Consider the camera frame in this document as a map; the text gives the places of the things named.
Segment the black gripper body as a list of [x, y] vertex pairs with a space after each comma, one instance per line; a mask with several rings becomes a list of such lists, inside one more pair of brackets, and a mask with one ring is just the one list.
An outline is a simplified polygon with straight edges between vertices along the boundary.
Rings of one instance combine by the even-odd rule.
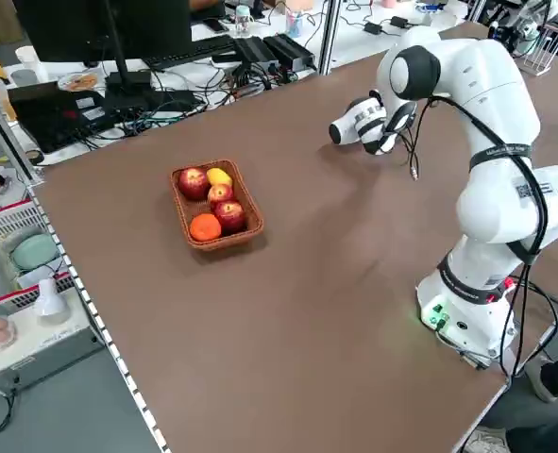
[[493, 21], [488, 27], [488, 38], [501, 43], [515, 43], [517, 40], [517, 29], [511, 25], [501, 25]]

